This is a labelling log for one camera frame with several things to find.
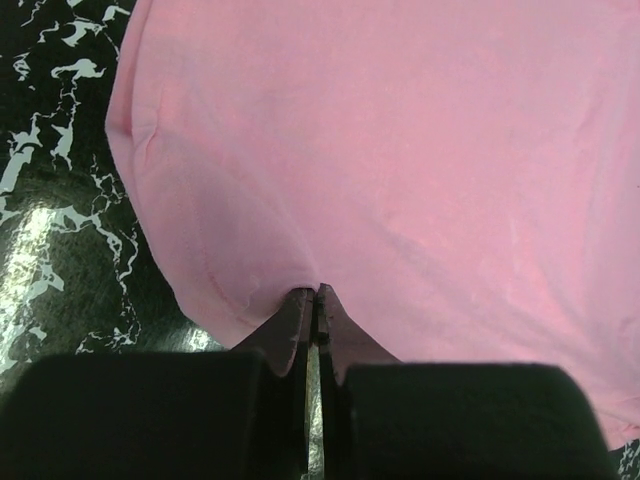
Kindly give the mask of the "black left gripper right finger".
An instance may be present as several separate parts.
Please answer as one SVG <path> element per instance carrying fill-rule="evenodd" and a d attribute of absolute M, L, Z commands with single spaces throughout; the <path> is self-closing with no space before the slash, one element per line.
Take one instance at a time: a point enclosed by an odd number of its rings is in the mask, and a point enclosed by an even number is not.
<path fill-rule="evenodd" d="M 402 363 L 337 294 L 315 300 L 329 479 L 613 479 L 592 408 L 558 367 Z"/>

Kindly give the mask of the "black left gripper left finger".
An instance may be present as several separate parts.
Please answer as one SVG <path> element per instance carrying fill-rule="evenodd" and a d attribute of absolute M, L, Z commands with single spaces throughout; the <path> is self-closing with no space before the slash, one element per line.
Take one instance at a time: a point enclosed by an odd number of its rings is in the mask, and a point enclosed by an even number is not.
<path fill-rule="evenodd" d="M 226 352 L 50 356 L 1 412 L 5 479 L 298 479 L 314 294 Z"/>

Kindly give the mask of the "pink t shirt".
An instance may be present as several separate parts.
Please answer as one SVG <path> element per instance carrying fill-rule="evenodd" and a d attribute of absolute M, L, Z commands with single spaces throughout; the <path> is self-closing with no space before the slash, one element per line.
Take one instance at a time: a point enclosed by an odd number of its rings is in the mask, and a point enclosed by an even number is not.
<path fill-rule="evenodd" d="M 562 367 L 639 435 L 635 1 L 139 1 L 106 117 L 184 314 L 330 284 L 403 361 Z"/>

